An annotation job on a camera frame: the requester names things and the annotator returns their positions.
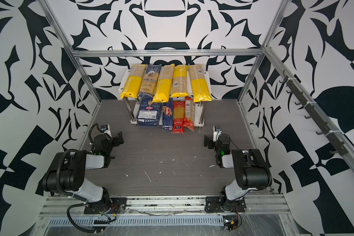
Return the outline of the red spaghetti bag labelled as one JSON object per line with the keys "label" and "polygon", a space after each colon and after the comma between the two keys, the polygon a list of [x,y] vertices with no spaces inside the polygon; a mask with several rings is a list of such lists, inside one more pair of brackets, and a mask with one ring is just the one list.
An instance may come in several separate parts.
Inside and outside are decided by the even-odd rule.
{"label": "red spaghetti bag labelled", "polygon": [[188,128],[191,131],[194,131],[195,123],[195,103],[191,97],[185,98],[185,116],[183,127]]}

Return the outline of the dark blue Barilla pasta bag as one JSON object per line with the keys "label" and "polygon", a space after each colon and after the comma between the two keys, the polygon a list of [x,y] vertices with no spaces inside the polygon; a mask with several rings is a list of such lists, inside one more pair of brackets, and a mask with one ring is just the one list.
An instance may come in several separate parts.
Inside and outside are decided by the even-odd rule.
{"label": "dark blue Barilla pasta bag", "polygon": [[143,97],[136,117],[138,126],[157,127],[161,118],[162,104],[153,102],[151,97]]}

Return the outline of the yellow Pastatime bag barcode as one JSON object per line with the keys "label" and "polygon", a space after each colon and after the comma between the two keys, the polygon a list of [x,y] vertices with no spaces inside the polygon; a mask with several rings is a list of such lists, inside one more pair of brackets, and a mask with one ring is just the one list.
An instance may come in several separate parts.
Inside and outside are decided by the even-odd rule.
{"label": "yellow Pastatime bag barcode", "polygon": [[194,102],[212,101],[204,70],[201,65],[190,65],[188,67]]}

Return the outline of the blue Barilla spaghetti box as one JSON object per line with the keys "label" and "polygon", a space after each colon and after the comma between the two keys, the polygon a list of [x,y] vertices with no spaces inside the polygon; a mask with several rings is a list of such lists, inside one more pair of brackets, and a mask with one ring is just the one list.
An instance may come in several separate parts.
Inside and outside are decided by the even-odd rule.
{"label": "blue Barilla spaghetti box", "polygon": [[162,103],[163,117],[162,117],[162,129],[172,131],[173,130],[173,99],[169,98],[168,102]]}

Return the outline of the yellow Pastatime bag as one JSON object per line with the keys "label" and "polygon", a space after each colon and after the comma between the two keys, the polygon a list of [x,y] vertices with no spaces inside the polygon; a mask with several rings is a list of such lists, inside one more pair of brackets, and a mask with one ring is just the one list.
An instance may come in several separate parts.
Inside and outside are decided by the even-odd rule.
{"label": "yellow Pastatime bag", "polygon": [[121,99],[123,99],[124,97],[138,97],[138,93],[146,68],[146,65],[133,65],[131,67],[129,76],[120,95]]}
{"label": "yellow Pastatime bag", "polygon": [[162,67],[152,99],[153,103],[165,103],[169,101],[174,69],[174,64]]}

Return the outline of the yellow spaghetti bag narrow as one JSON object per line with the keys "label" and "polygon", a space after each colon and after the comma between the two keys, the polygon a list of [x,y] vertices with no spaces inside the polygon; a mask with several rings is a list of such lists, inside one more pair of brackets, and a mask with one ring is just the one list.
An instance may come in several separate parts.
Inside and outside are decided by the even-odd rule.
{"label": "yellow spaghetti bag narrow", "polygon": [[175,66],[172,78],[172,94],[171,97],[186,97],[188,96],[187,88],[187,66]]}

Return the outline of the dark spaghetti pack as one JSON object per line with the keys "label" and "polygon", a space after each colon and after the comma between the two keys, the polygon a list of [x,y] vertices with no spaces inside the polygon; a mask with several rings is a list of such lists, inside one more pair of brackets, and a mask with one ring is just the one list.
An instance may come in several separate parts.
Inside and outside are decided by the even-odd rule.
{"label": "dark spaghetti pack", "polygon": [[142,78],[138,98],[153,97],[162,65],[149,65]]}

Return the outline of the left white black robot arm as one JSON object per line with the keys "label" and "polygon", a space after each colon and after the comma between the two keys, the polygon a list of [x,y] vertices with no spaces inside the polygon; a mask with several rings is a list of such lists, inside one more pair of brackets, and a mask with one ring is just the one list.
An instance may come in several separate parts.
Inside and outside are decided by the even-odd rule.
{"label": "left white black robot arm", "polygon": [[93,150],[70,149],[58,152],[42,179],[46,192],[63,194],[88,203],[109,204],[109,195],[104,187],[89,181],[86,170],[108,168],[114,157],[112,149],[124,143],[123,134],[111,137],[108,133],[97,135],[93,140]]}

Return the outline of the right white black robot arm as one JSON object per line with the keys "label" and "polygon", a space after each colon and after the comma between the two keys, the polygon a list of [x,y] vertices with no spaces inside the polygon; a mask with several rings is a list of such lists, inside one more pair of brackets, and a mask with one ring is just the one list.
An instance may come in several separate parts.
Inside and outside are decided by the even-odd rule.
{"label": "right white black robot arm", "polygon": [[240,201],[252,191],[271,186],[272,176],[258,149],[230,149],[228,135],[204,136],[204,146],[215,151],[215,162],[220,168],[233,169],[235,180],[223,187],[220,201],[223,204]]}

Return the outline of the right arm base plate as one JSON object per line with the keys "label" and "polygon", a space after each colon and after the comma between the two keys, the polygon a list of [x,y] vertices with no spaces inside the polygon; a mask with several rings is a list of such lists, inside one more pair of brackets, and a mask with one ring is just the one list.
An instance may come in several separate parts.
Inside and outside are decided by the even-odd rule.
{"label": "right arm base plate", "polygon": [[244,200],[240,201],[224,201],[223,198],[215,196],[207,196],[205,198],[205,212],[207,213],[224,213],[238,212],[243,213],[246,209]]}

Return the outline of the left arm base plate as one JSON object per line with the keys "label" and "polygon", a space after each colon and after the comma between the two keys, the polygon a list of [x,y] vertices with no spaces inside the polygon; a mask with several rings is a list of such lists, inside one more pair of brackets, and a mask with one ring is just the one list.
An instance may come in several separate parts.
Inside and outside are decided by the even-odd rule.
{"label": "left arm base plate", "polygon": [[126,210],[127,198],[115,197],[110,198],[109,201],[101,200],[95,203],[87,203],[84,209],[84,214],[99,214],[105,212],[106,214],[117,214]]}

